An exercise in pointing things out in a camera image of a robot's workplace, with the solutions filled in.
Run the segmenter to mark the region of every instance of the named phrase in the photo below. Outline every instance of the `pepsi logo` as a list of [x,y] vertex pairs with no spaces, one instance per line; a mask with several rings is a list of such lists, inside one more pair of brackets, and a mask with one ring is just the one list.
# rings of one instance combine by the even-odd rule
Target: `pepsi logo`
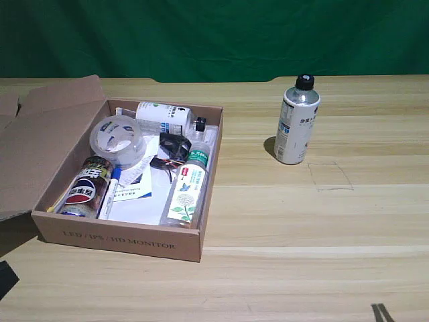
[[86,203],[95,197],[95,186],[88,179],[79,179],[70,192],[66,199],[67,205],[73,205],[76,203]]

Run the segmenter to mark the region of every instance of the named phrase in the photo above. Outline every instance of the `black cap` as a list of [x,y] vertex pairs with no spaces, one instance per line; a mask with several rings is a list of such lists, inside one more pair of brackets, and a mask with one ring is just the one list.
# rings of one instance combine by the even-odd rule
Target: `black cap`
[[295,87],[297,89],[302,89],[303,91],[309,91],[314,87],[314,77],[309,74],[301,74],[296,79]]
[[206,118],[205,117],[197,117],[195,130],[198,132],[204,132],[206,129]]

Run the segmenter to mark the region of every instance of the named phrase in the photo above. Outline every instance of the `can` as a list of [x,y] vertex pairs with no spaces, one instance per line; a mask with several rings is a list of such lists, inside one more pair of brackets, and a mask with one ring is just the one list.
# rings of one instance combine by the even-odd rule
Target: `can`
[[307,152],[320,104],[313,86],[314,77],[302,74],[284,93],[274,144],[275,157],[284,164],[301,163]]
[[97,218],[112,171],[113,165],[108,160],[100,156],[87,158],[59,212],[63,215]]

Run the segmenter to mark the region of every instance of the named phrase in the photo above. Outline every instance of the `pepsi can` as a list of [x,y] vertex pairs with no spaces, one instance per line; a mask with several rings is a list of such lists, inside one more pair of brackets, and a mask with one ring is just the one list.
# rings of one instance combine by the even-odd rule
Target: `pepsi can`
[[87,218],[97,218],[113,165],[100,156],[87,158],[76,177],[60,213]]

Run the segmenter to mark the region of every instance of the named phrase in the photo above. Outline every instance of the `box lid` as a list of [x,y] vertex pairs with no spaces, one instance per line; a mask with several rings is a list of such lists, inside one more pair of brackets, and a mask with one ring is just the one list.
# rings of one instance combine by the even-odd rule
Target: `box lid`
[[[37,206],[104,101],[97,75],[29,92],[0,132],[0,221]],[[13,114],[11,108],[4,113]]]

